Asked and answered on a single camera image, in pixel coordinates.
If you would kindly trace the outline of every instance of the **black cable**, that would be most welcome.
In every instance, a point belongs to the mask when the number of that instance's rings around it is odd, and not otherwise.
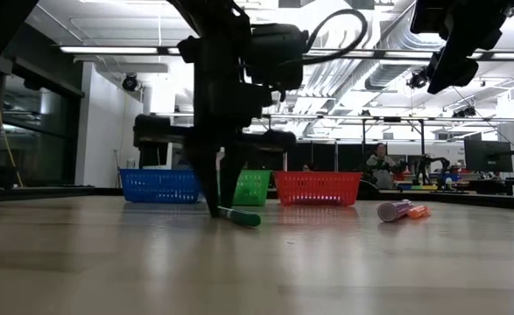
[[[467,101],[467,99],[457,90],[457,87],[453,87],[453,89],[455,90],[455,92],[457,92],[457,94],[463,99],[464,102],[466,102],[469,106],[473,106],[473,104],[471,104],[469,101]],[[502,132],[500,132],[500,130],[498,130],[498,128],[496,126],[494,126],[493,124],[491,124],[489,121],[486,120],[486,117],[484,117],[483,115],[481,115],[481,113],[478,112],[478,110],[475,109],[475,112],[477,115],[479,115],[482,119],[484,119],[484,121],[490,126],[492,127],[492,129],[494,129],[498,135],[502,136],[502,138],[504,138],[507,142],[510,143],[511,146],[514,147],[514,143],[512,141],[510,141],[510,139],[508,139],[506,136],[503,135]]]
[[[315,65],[315,64],[319,64],[319,63],[323,63],[323,62],[327,62],[327,61],[338,59],[338,58],[344,56],[345,54],[347,54],[347,53],[353,51],[354,49],[356,49],[356,47],[358,45],[360,45],[360,43],[362,42],[362,40],[365,38],[366,34],[368,33],[368,21],[365,19],[365,16],[359,10],[344,9],[344,10],[338,10],[337,12],[329,15],[319,25],[317,25],[317,27],[315,28],[315,30],[313,31],[313,33],[309,37],[309,41],[307,41],[307,47],[306,47],[305,53],[309,52],[309,50],[311,50],[311,47],[313,47],[313,42],[317,39],[317,35],[319,34],[320,29],[331,18],[338,17],[340,15],[353,15],[356,18],[358,18],[358,20],[360,20],[360,24],[362,25],[362,29],[360,30],[360,34],[358,35],[358,37],[356,39],[354,39],[354,41],[352,43],[350,43],[350,45],[348,45],[345,48],[339,50],[338,52],[333,52],[333,53],[331,53],[331,54],[329,54],[327,56],[320,56],[320,57],[309,58],[309,59],[293,59],[293,60],[288,60],[288,61],[285,61],[285,62],[279,64],[278,66],[279,67],[285,67],[285,66],[290,66],[291,64],[294,64],[294,63],[302,63],[303,66]]]

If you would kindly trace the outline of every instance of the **small bottle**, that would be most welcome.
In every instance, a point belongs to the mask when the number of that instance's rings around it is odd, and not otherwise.
[[[453,188],[453,180],[451,178],[446,178],[446,188],[451,190]]]

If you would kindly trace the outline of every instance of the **person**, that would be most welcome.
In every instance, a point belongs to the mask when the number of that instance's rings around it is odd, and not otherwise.
[[[303,164],[303,172],[313,172],[315,170],[315,166],[313,163],[305,163]]]
[[[391,174],[389,169],[395,166],[395,161],[387,156],[387,147],[378,143],[376,149],[366,164],[373,169],[373,176],[377,179],[376,186],[379,189],[392,188]]]

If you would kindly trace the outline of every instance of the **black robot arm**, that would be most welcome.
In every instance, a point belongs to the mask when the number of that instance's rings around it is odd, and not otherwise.
[[[500,28],[514,15],[514,0],[418,0],[411,31],[437,33],[447,41],[430,64],[414,73],[409,85],[437,94],[450,86],[464,87],[478,71],[468,57],[477,49],[493,49],[502,37]]]
[[[444,157],[429,157],[427,154],[423,155],[420,158],[418,169],[416,170],[416,180],[414,181],[414,185],[430,185],[429,174],[426,174],[427,168],[433,162],[441,162],[441,173],[440,178],[438,179],[438,187],[442,188],[445,184],[445,175],[451,163],[448,159]],[[420,184],[419,178],[420,173],[422,174],[422,183]]]
[[[239,174],[254,150],[287,151],[295,145],[291,132],[268,130],[263,135],[245,135],[253,118],[272,105],[271,92],[279,91],[283,101],[288,90],[303,81],[303,66],[333,60],[354,49],[367,33],[367,22],[357,10],[331,14],[309,36],[291,24],[251,25],[249,17],[232,0],[171,0],[198,38],[178,44],[186,63],[194,63],[194,126],[182,128],[167,122],[155,123],[161,141],[182,141],[194,173],[201,182],[212,216],[218,206],[231,207]],[[346,48],[328,56],[304,59],[319,29],[337,15],[349,14],[362,23],[362,31]],[[151,122],[146,117],[138,122]],[[135,125],[136,143],[146,125]],[[223,147],[218,193],[216,152]]]

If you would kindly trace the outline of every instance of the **computer monitor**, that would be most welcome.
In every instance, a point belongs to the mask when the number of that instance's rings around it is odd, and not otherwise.
[[[465,140],[467,169],[472,172],[513,172],[510,143]]]

